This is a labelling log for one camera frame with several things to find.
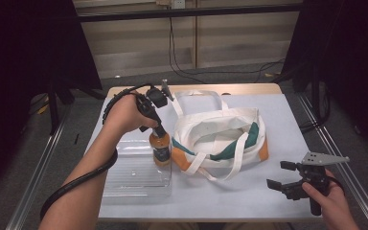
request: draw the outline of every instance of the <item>orange bottle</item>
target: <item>orange bottle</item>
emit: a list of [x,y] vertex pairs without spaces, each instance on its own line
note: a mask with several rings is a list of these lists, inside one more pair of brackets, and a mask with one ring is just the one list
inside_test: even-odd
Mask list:
[[170,163],[170,135],[162,126],[153,129],[149,137],[153,147],[153,160],[157,166],[163,167]]

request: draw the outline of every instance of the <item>metal rod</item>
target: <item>metal rod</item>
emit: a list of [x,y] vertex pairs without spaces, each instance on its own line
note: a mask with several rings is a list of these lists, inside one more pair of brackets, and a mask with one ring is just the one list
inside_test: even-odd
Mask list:
[[71,107],[72,107],[71,104],[65,107],[65,111],[61,119],[61,122],[58,124],[58,128],[56,129],[54,135],[50,136],[46,148],[41,154],[40,160],[34,170],[34,174],[31,180],[29,181],[28,187],[26,188],[25,193],[18,202],[16,209],[6,227],[6,230],[22,229],[26,217],[28,216],[32,204],[35,200],[38,185],[40,184],[40,181],[43,178],[43,174],[49,165],[50,158],[52,157],[53,152],[56,149],[58,140],[61,137],[61,133],[64,129],[65,122],[67,121],[67,118],[70,114]]
[[232,8],[198,8],[198,9],[162,10],[162,11],[114,12],[107,14],[82,14],[74,17],[40,18],[40,20],[47,22],[62,22],[62,23],[98,22],[98,21],[265,13],[265,12],[299,12],[302,9],[314,9],[329,6],[330,6],[329,3],[315,3],[315,4],[295,3],[283,5],[262,5],[262,6],[232,7]]

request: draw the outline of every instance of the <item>black cable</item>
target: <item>black cable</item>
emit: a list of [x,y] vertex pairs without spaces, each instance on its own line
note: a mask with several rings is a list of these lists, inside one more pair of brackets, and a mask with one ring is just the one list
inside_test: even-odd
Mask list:
[[62,196],[64,196],[65,194],[67,194],[68,192],[70,192],[71,190],[76,188],[77,186],[79,186],[80,184],[82,184],[82,183],[94,178],[95,176],[104,173],[108,169],[110,169],[115,164],[117,159],[118,159],[118,151],[115,150],[113,152],[111,158],[106,163],[104,163],[102,166],[100,166],[96,170],[93,170],[93,171],[91,171],[87,174],[84,174],[84,175],[78,177],[77,179],[63,185],[61,188],[59,188],[57,191],[55,191],[52,195],[50,195],[50,197],[46,200],[46,202],[44,202],[43,206],[41,207],[40,220],[42,220],[44,218],[44,216],[46,215],[49,208],[59,198],[61,198]]
[[277,76],[275,79],[271,80],[272,83],[280,83],[281,81],[288,81],[294,77],[296,73],[301,71],[303,68],[305,68],[308,64],[306,62],[301,62],[291,70],[288,70],[287,72],[283,72],[281,75]]
[[301,129],[301,132],[304,134],[304,133],[307,133],[311,130],[314,130],[315,128],[317,127],[321,127],[322,125],[324,125],[329,117],[330,117],[330,114],[331,114],[331,96],[330,96],[330,92],[328,90],[328,88],[326,89],[326,92],[325,92],[325,95],[324,95],[324,99],[323,99],[323,106],[324,106],[324,109],[325,109],[325,115],[323,117],[320,117],[318,118],[318,121],[312,123],[311,121],[307,121],[307,122],[304,122],[302,125],[300,125],[300,129]]
[[256,74],[256,73],[259,73],[259,76],[258,78],[254,81],[254,83],[256,83],[259,78],[260,78],[260,75],[262,73],[263,70],[267,70],[271,67],[273,67],[274,65],[276,64],[281,64],[281,63],[284,63],[284,58],[282,59],[279,59],[277,61],[274,61],[274,62],[269,62],[269,63],[266,63],[264,64],[263,66],[261,66],[261,68],[259,70],[255,70],[255,71],[202,71],[202,72],[195,72],[195,73],[191,73],[191,72],[186,72],[184,70],[182,70],[178,63],[177,63],[177,60],[176,60],[176,55],[175,55],[175,41],[174,41],[174,32],[173,32],[173,23],[172,23],[172,19],[170,18],[170,47],[169,47],[169,61],[170,61],[170,66],[172,68],[172,70],[180,77],[182,78],[188,78],[188,79],[192,79],[192,80],[195,80],[195,81],[202,81],[202,80],[198,80],[198,79],[194,79],[192,77],[188,77],[188,76],[183,76],[179,73],[177,73],[177,71],[173,68],[173,65],[172,65],[172,58],[171,58],[171,55],[173,55],[173,58],[174,58],[174,62],[175,62],[175,66],[177,67],[177,69],[183,73],[183,74],[187,74],[187,75],[200,75],[200,74]]
[[327,176],[329,180],[331,180],[332,182],[334,182],[337,186],[339,186],[339,188],[342,189],[343,195],[345,196],[345,189],[342,186],[342,183],[339,182],[339,180],[331,177],[331,176]]
[[[110,109],[112,108],[112,106],[116,102],[118,102],[123,96],[125,96],[127,94],[131,94],[130,91],[136,90],[136,89],[144,87],[144,86],[150,86],[150,88],[154,87],[154,85],[151,84],[151,83],[145,83],[145,84],[142,84],[142,85],[139,85],[139,86],[134,86],[134,87],[131,87],[131,88],[124,89],[119,94],[114,95],[113,99],[108,103],[108,105],[106,106],[106,108],[103,112],[103,122],[106,120],[107,114],[109,113]],[[100,166],[96,170],[93,170],[91,172],[88,172],[88,173],[78,177],[77,179],[74,179],[73,181],[63,185],[61,188],[59,188],[57,191],[55,191],[52,195],[50,195],[50,197],[46,200],[46,202],[44,202],[43,206],[41,207],[40,219],[44,218],[44,216],[46,215],[49,208],[59,198],[61,198],[62,196],[64,196],[65,194],[67,194],[68,192],[70,192],[71,190],[76,188],[77,186],[79,186],[80,184],[82,184],[82,183],[94,178],[95,176],[109,170],[115,164],[117,159],[118,159],[118,151],[115,150],[113,152],[112,156],[110,157],[110,159],[107,162],[105,162],[102,166]]]
[[290,223],[290,222],[288,222],[288,223],[287,223],[287,225],[288,225],[289,229],[291,229],[291,230],[295,230],[295,228],[291,225],[291,223]]
[[198,81],[200,83],[203,83],[203,84],[206,84],[207,82],[203,81],[203,80],[198,80],[196,78],[192,78],[192,77],[188,77],[188,76],[184,76],[184,75],[181,75],[180,73],[178,73],[174,68],[173,68],[173,65],[172,65],[172,53],[173,53],[173,56],[174,56],[174,60],[175,60],[175,65],[177,66],[177,68],[185,73],[184,71],[182,71],[180,69],[180,67],[178,66],[177,64],[177,60],[175,58],[175,43],[174,43],[174,34],[173,34],[173,23],[172,23],[172,19],[170,18],[170,38],[169,38],[169,62],[170,62],[170,66],[172,68],[172,70],[176,73],[176,75],[178,75],[179,77],[181,78],[185,78],[185,79],[191,79],[191,80],[194,80],[194,81]]

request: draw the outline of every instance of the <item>bag handle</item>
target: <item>bag handle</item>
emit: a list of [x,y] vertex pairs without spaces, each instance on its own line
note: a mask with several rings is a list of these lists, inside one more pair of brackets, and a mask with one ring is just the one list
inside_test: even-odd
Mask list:
[[181,108],[178,99],[183,96],[194,96],[194,95],[210,95],[215,97],[220,101],[221,109],[228,109],[228,104],[222,99],[222,97],[215,91],[210,90],[188,90],[188,91],[179,91],[172,94],[175,100],[172,101],[172,106],[174,107],[175,113],[178,116],[184,115],[183,110]]
[[242,160],[243,160],[243,152],[244,152],[244,145],[246,143],[248,137],[248,133],[244,132],[241,137],[238,139],[236,147],[235,147],[235,155],[234,155],[234,163],[232,166],[231,172],[226,175],[224,178],[217,178],[212,176],[208,171],[203,168],[200,168],[202,162],[205,160],[207,154],[203,152],[199,152],[196,154],[194,161],[191,163],[190,167],[185,171],[185,174],[193,175],[196,172],[203,174],[207,179],[216,181],[216,180],[228,180],[233,178],[238,172],[241,170],[242,167]]

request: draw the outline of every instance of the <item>orange stripe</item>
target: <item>orange stripe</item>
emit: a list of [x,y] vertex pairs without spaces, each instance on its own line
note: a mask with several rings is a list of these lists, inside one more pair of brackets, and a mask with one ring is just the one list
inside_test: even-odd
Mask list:
[[185,157],[185,152],[177,147],[172,148],[172,160],[182,171],[187,171],[191,166],[191,163]]
[[259,157],[262,161],[268,159],[267,137],[265,137],[262,148],[259,150]]

